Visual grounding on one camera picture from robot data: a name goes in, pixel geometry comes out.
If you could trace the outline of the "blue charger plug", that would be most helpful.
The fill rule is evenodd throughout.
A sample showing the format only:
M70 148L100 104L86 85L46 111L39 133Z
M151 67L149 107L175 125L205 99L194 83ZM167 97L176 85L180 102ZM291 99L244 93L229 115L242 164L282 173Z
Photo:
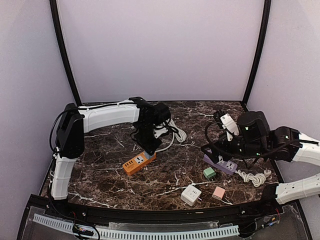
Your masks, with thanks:
M156 157L156 154L155 154L155 153L152 154L152 155L150 155L150 154L148 154L147 152L145 152L144 155L145 155L145 158L146 158L147 160L150 160L150 159L153 159L153 158Z

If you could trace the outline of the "orange power strip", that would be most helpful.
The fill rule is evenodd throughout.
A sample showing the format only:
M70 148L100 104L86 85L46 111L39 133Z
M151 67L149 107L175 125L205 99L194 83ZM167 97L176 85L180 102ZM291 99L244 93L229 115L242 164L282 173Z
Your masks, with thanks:
M129 161L125 162L122 165L122 167L128 176L132 176L133 174L138 172L140 169L142 169L143 167L145 167L146 165L148 165L149 163L151 163L155 159L156 159L156 153L155 153L154 158L146 159L145 151L144 151L144 152L136 155L135 157L133 157Z

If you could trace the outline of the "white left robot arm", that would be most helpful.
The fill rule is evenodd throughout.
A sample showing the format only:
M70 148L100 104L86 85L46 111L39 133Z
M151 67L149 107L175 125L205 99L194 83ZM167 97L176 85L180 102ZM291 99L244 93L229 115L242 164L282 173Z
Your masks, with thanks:
M144 152L140 154L144 166L156 157L162 144L161 135L169 130L171 113L169 107L160 102L155 105L142 97L93 105L68 104L54 121L51 131L56 133L55 142L49 146L54 153L54 175L50 195L54 199L51 210L60 218L67 218L70 206L63 200L68 197L68 186L77 159L85 150L84 135L93 130L124 123L131 123L135 131L130 135Z

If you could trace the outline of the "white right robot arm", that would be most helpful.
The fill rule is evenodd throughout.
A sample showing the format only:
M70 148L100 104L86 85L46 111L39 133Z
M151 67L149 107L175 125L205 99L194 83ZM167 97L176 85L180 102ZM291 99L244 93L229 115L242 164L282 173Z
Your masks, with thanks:
M231 158L253 159L256 163L262 158L265 161L300 162L315 166L320 164L320 142L286 126L275 130L241 126L238 135L222 134L219 139L209 139L207 142L200 149L214 163L220 160L228 161ZM293 182L266 186L262 194L263 200L255 205L255 213L260 217L266 217L275 208L273 200L283 205L319 193L319 174Z

